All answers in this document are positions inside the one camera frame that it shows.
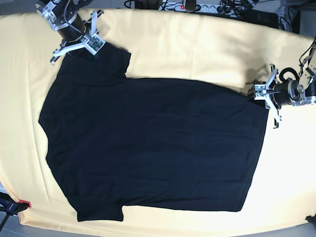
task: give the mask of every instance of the yellow tablecloth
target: yellow tablecloth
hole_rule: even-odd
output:
[[[80,11],[83,19],[90,11]],[[105,10],[97,25],[105,40],[132,53],[128,77],[195,79],[242,92],[267,80],[265,64],[298,69],[312,43],[263,26],[173,12]],[[227,237],[303,224],[315,214],[316,107],[288,106],[279,129],[269,116],[241,212],[129,206],[122,223],[78,223],[45,161],[47,137],[38,124],[62,62],[49,64],[61,38],[37,14],[2,16],[0,32],[0,182],[15,200],[32,203],[20,214],[23,225],[104,237]]]

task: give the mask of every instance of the t-shirt sleeve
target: t-shirt sleeve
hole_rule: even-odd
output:
[[[82,49],[76,55],[67,54],[55,83],[90,86],[110,86],[126,79],[131,54],[106,43],[96,55]]]
[[[116,203],[81,198],[69,198],[70,205],[77,211],[77,220],[96,221],[110,220],[123,221],[122,206]]]

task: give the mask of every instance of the black t-shirt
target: black t-shirt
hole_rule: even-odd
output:
[[[123,205],[240,211],[268,110],[201,81],[127,79],[129,59],[109,43],[67,55],[39,117],[78,221],[122,221]]]

